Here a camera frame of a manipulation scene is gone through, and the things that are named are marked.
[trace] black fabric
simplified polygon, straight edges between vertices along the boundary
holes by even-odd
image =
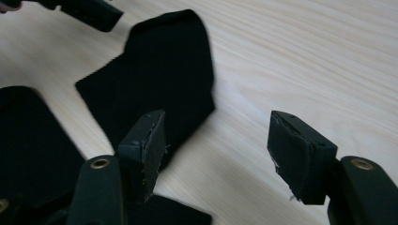
[[[206,29],[184,10],[132,27],[125,51],[76,87],[114,150],[142,114],[165,110],[164,167],[214,110],[212,84]]]
[[[128,204],[129,224],[134,225],[205,225],[211,216],[181,203],[153,196],[146,204]]]
[[[32,224],[57,209],[51,207],[70,201],[65,194],[75,189],[84,159],[34,90],[0,89],[0,146],[0,199],[22,198],[27,208],[22,224]],[[58,199],[49,204],[62,196],[62,203]],[[210,215],[160,196],[148,204],[128,204],[128,218],[131,224],[211,223]]]
[[[0,195],[37,208],[74,190],[84,159],[32,89],[0,89],[0,146]]]

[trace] black fabric piece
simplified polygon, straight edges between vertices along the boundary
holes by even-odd
[[[36,209],[74,190],[84,159],[34,90],[0,89],[0,146],[3,197]]]
[[[138,118],[165,110],[161,168],[214,110],[207,32],[191,10],[132,27],[125,51],[76,83],[114,150]]]
[[[127,205],[129,224],[134,225],[205,225],[211,216],[184,204],[153,196],[146,204]]]

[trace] tabletop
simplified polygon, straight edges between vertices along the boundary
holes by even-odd
[[[115,0],[101,33],[24,2],[1,15],[0,88],[37,89],[85,158],[112,154],[74,84],[120,55],[130,29],[194,10],[208,32],[216,111],[161,173],[155,193],[213,224],[329,224],[327,207],[291,198],[267,150],[272,110],[292,113],[398,184],[398,2]]]

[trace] wooden table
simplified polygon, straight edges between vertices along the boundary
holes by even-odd
[[[36,3],[0,18],[0,87],[39,90],[85,158],[113,150],[74,84],[122,53],[133,25],[191,8],[207,27],[217,111],[161,174],[155,192],[213,224],[329,224],[326,206],[290,200],[267,150],[271,110],[295,114],[369,158],[398,184],[398,2],[115,0],[111,33]]]

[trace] hand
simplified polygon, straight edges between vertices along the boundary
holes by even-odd
[[[20,3],[17,7],[11,7],[3,2],[0,1],[0,12],[6,13],[8,11],[16,11],[22,7],[22,3]]]

